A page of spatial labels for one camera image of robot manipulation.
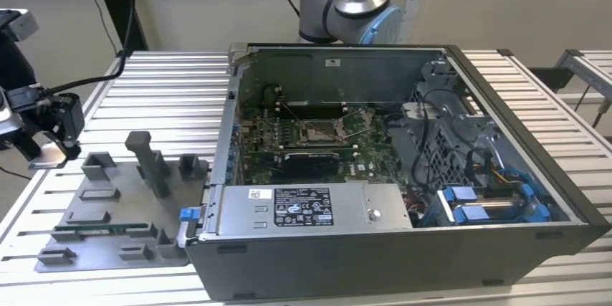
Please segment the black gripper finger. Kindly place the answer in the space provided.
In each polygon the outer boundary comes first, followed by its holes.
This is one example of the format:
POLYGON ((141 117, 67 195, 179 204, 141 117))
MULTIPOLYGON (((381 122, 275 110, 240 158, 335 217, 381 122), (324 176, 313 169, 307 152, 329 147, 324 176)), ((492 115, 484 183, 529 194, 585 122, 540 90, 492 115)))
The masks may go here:
POLYGON ((27 161, 32 161, 39 157, 41 153, 40 146, 35 142, 32 135, 23 129, 13 132, 12 144, 17 148, 17 151, 23 154, 27 161))
POLYGON ((73 161, 79 158, 79 155, 81 153, 81 147, 77 139, 68 138, 63 140, 60 143, 60 149, 68 161, 73 161))

